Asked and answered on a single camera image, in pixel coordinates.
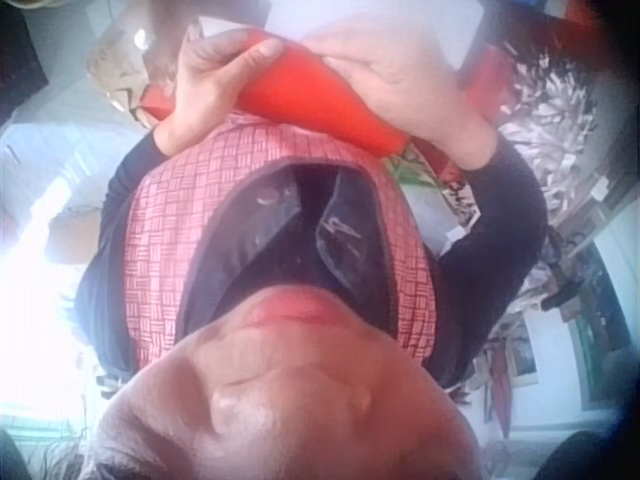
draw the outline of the black long-sleeve shirt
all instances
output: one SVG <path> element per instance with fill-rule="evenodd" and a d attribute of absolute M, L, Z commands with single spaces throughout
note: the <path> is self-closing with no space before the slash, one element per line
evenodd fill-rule
<path fill-rule="evenodd" d="M 128 336 L 124 312 L 127 219 L 138 185 L 164 160 L 149 135 L 118 168 L 104 204 L 100 249 L 81 282 L 76 302 L 78 318 L 103 365 L 124 378 L 136 371 L 135 349 Z M 443 386 L 459 380 L 480 351 L 491 328 L 535 264 L 546 235 L 546 206 L 540 187 L 507 142 L 501 140 L 491 162 L 480 170 L 467 172 L 466 178 L 480 208 L 480 219 L 439 260 L 427 252 L 438 318 L 434 351 L 424 366 Z M 255 199 L 256 191 L 265 185 L 285 184 L 295 186 L 299 194 L 288 212 L 247 210 L 255 205 L 255 201 L 247 199 Z M 286 217 L 286 222 L 273 232 L 263 251 L 254 252 L 252 261 L 242 264 L 223 265 L 221 259 L 246 257 L 243 249 L 251 247 L 245 239 L 247 235 L 253 238 L 255 231 L 248 232 L 245 228 L 233 232 L 237 222 L 231 220 L 228 228 L 205 231 L 185 285 L 176 341 L 214 321 L 252 292 L 292 282 L 332 291 L 365 321 L 394 335 L 393 319 L 380 314 L 394 309 L 385 281 L 389 274 L 385 270 L 388 252 L 372 207 L 374 197 L 362 174 L 342 167 L 292 166 L 266 174 L 245 187 L 234 200 L 236 207 L 255 215 L 255 222 L 245 223 L 269 223 L 270 215 Z M 360 230 L 366 231 L 361 235 L 366 239 L 363 247 L 368 261 L 362 267 L 366 271 L 356 272 L 350 283 L 341 277 L 341 269 L 353 266 L 332 265 L 327 260 L 331 239 L 316 236 L 318 223 L 335 209 L 339 209 L 341 217 L 357 214 L 354 221 Z M 221 242 L 220 230 L 225 230 L 227 241 L 232 239 L 226 246 Z"/>

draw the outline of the hand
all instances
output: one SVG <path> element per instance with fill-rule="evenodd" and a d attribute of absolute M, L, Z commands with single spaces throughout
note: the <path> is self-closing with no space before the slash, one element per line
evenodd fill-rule
<path fill-rule="evenodd" d="M 231 112 L 238 94 L 283 52 L 280 40 L 266 40 L 238 55 L 248 32 L 233 30 L 201 38 L 189 27 L 178 57 L 176 108 L 154 131 L 168 157 L 197 145 Z"/>
<path fill-rule="evenodd" d="M 358 16 L 303 42 L 378 116 L 433 143 L 464 169 L 493 156 L 496 132 L 475 114 L 431 35 L 409 22 Z"/>

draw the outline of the mouth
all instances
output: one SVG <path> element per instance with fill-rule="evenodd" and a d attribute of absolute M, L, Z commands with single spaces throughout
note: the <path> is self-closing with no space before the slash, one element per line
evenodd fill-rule
<path fill-rule="evenodd" d="M 314 326 L 348 327 L 354 314 L 337 297 L 323 290 L 286 286 L 261 292 L 246 315 L 247 327 L 283 322 Z"/>

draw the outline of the pink checkered vest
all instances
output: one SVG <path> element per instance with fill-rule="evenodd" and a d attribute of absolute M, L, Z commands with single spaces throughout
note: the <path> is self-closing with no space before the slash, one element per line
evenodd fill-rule
<path fill-rule="evenodd" d="M 382 161 L 326 135 L 231 116 L 200 145 L 150 172 L 138 187 L 126 234 L 125 305 L 140 368 L 175 343 L 190 264 L 213 213 L 237 182 L 281 159 L 350 165 L 376 186 L 391 249 L 400 346 L 418 361 L 435 338 L 436 308 L 420 233 Z"/>

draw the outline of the red object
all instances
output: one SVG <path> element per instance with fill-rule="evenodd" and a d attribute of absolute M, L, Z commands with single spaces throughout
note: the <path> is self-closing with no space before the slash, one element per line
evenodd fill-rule
<path fill-rule="evenodd" d="M 252 30 L 247 48 L 272 38 Z M 375 115 L 348 83 L 306 48 L 284 40 L 282 57 L 238 98 L 248 113 L 308 130 L 327 133 L 382 158 L 400 154 L 409 137 Z M 158 120 L 174 108 L 162 90 L 150 86 L 141 106 Z"/>
<path fill-rule="evenodd" d="M 162 121 L 176 108 L 172 98 L 167 97 L 159 85 L 149 85 L 140 99 L 140 106 L 155 119 Z"/>
<path fill-rule="evenodd" d="M 498 423 L 504 438 L 509 438 L 511 432 L 511 408 L 513 404 L 513 392 L 507 367 L 506 342 L 502 340 L 493 352 L 491 359 L 491 395 L 493 408 L 498 417 Z"/>
<path fill-rule="evenodd" d="M 500 107 L 514 100 L 512 85 L 513 60 L 496 47 L 485 45 L 466 88 L 469 104 L 485 120 L 495 124 Z"/>

